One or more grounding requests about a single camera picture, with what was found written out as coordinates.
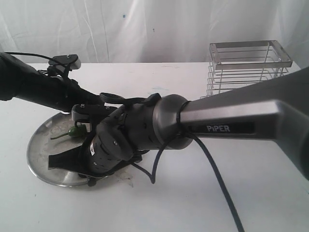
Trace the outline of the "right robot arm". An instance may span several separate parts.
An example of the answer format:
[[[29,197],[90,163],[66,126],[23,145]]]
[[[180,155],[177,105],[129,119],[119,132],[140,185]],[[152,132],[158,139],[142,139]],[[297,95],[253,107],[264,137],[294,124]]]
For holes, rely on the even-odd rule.
[[[48,167],[102,178],[155,149],[183,149],[194,137],[274,141],[309,175],[309,70],[203,99],[172,94],[120,99],[119,107],[75,105],[89,123],[82,145],[50,155]]]

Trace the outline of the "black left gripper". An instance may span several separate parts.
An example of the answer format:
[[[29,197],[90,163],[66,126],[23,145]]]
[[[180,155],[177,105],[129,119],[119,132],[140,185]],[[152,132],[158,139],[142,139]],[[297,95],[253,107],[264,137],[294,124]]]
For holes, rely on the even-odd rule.
[[[45,93],[45,106],[70,112],[76,104],[101,104],[99,95],[93,94],[78,85],[74,79],[64,80],[60,76],[46,76],[48,81]]]

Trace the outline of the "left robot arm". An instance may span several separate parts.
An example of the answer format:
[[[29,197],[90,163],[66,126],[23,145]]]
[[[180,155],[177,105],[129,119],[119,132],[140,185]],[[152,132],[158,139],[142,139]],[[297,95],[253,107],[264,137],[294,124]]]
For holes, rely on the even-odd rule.
[[[63,112],[70,112],[76,104],[102,104],[98,95],[82,89],[69,78],[69,72],[79,69],[76,54],[48,59],[46,70],[36,70],[16,58],[16,53],[0,54],[0,99],[19,98]]]

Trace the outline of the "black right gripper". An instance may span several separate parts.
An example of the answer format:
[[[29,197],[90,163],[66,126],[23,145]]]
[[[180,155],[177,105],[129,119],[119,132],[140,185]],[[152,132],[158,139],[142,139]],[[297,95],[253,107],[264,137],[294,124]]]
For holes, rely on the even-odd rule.
[[[48,169],[62,169],[101,179],[140,161],[142,151],[128,138],[124,122],[101,120],[90,122],[90,133],[81,148],[50,155]]]

